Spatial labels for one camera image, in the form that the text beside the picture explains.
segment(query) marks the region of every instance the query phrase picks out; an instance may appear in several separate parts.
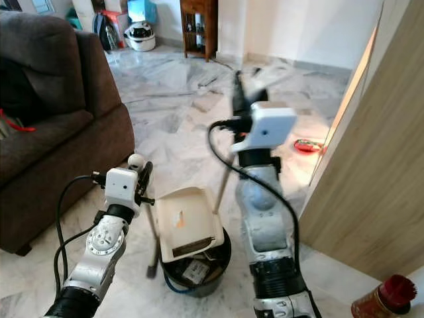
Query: red strap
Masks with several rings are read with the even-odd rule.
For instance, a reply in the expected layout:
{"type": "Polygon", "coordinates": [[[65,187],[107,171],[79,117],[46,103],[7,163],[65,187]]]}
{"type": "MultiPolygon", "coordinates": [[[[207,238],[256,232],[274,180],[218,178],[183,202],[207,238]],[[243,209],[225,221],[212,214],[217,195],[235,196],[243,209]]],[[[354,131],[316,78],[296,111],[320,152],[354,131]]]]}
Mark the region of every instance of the red strap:
{"type": "Polygon", "coordinates": [[[6,121],[6,123],[10,127],[12,127],[13,129],[16,129],[17,131],[36,131],[36,129],[34,127],[21,127],[21,126],[18,126],[16,124],[12,123],[10,120],[8,120],[8,118],[3,113],[3,108],[0,108],[0,117],[1,118],[4,118],[4,120],[6,121]]]}

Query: white marble floor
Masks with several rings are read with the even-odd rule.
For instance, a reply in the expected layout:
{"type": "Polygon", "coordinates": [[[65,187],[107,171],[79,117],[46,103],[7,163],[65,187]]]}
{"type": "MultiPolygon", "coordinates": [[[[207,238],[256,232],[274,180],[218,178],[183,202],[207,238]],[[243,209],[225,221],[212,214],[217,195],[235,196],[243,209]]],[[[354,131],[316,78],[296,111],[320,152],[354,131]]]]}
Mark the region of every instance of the white marble floor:
{"type": "MultiPolygon", "coordinates": [[[[177,49],[160,46],[138,53],[123,50],[108,56],[121,98],[134,127],[136,151],[154,163],[152,192],[156,196],[184,186],[207,186],[217,193],[223,167],[205,143],[207,125],[231,114],[230,66],[202,59],[184,59],[177,49]]],[[[293,68],[284,60],[243,67],[251,79],[269,85],[270,98],[285,101],[298,121],[284,145],[281,182],[285,196],[300,210],[317,155],[302,156],[293,149],[297,138],[323,141],[343,95],[348,75],[335,76],[293,68]]],[[[216,133],[215,142],[226,153],[231,136],[216,133]]],[[[116,267],[114,282],[96,317],[253,317],[252,278],[240,241],[240,211],[234,201],[236,176],[231,176],[220,215],[232,241],[231,262],[217,291],[194,299],[170,291],[158,271],[145,277],[152,235],[144,215],[131,224],[127,251],[116,267]]],[[[63,217],[64,236],[90,226],[102,206],[102,191],[94,189],[63,217]]],[[[0,317],[41,317],[54,299],[52,259],[58,246],[53,227],[33,242],[21,258],[0,254],[0,317]]],[[[83,251],[84,239],[69,247],[70,266],[83,251]]],[[[310,248],[301,248],[301,266],[323,317],[350,317],[350,303],[378,282],[310,248]]]]}

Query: brown sofa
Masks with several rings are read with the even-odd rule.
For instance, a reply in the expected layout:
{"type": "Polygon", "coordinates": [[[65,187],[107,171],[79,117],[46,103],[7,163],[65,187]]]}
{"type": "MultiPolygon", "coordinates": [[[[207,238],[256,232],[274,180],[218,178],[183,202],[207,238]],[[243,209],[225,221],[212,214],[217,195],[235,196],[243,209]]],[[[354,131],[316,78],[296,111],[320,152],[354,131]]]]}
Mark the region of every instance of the brown sofa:
{"type": "MultiPolygon", "coordinates": [[[[97,35],[56,17],[2,12],[0,55],[22,66],[48,111],[35,132],[0,141],[0,248],[26,254],[54,222],[65,185],[118,165],[134,151],[134,135],[97,35]]],[[[62,209],[92,186],[72,187],[62,209]]]]}

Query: black bucket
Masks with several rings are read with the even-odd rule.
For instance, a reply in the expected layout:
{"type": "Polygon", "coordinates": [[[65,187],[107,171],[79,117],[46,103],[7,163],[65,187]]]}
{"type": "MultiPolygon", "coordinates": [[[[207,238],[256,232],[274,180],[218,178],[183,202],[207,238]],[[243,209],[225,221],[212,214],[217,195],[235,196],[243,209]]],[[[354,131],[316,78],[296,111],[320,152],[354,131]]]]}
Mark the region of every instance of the black bucket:
{"type": "Polygon", "coordinates": [[[214,260],[202,260],[202,263],[209,266],[209,271],[199,284],[194,284],[183,277],[183,272],[193,262],[193,258],[182,258],[169,263],[163,263],[162,259],[160,260],[164,270],[165,282],[172,291],[201,298],[212,294],[218,288],[231,259],[230,237],[226,230],[223,230],[224,243],[207,250],[208,255],[212,256],[214,260]]]}

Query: wooden stand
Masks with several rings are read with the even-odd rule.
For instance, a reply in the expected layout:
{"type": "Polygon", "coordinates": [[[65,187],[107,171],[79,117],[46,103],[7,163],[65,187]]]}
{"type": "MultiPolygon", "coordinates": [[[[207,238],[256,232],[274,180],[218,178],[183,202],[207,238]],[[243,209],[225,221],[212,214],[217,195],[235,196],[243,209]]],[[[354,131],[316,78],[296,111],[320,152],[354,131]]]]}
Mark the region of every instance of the wooden stand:
{"type": "Polygon", "coordinates": [[[180,0],[180,7],[185,58],[192,54],[208,62],[218,49],[218,0],[180,0]],[[196,30],[196,13],[203,16],[203,30],[196,30]],[[198,35],[204,37],[204,46],[196,43],[198,35]]]}

